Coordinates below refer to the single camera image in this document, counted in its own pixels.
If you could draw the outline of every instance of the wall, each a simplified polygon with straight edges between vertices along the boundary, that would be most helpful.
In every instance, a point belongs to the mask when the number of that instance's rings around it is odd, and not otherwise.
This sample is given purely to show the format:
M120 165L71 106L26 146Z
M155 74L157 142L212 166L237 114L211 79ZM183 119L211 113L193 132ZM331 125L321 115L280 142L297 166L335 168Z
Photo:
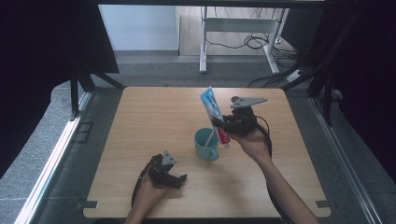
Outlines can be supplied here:
M177 7L109 6L99 9L114 50L177 50Z

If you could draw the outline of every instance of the cup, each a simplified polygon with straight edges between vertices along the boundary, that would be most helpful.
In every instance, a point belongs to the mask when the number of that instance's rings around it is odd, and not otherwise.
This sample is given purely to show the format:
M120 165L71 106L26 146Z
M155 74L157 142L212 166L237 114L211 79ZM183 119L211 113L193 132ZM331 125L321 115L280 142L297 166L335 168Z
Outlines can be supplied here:
M207 142L211 136L213 129L203 128L198 130L195 134L195 149L197 156L201 160L205 161L215 161L219 158L219 152L217 150L219 139L215 133L213 133L212 138Z

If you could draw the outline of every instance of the hand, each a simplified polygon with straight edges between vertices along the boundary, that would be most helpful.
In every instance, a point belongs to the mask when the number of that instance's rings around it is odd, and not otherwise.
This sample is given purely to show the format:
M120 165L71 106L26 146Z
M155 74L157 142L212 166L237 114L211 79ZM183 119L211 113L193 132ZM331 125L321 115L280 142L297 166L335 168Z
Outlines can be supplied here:
M125 223L140 223L149 210L154 207L170 189L171 188L162 185L156 185L151 177L145 174L140 182L140 187L134 200L134 206L129 212Z
M241 145L245 153L247 153L247 155L255 162L268 159L271 160L264 135L258 129L255 129L252 133L246 136L240 136L232 133L229 133L229 135L233 140L237 141Z

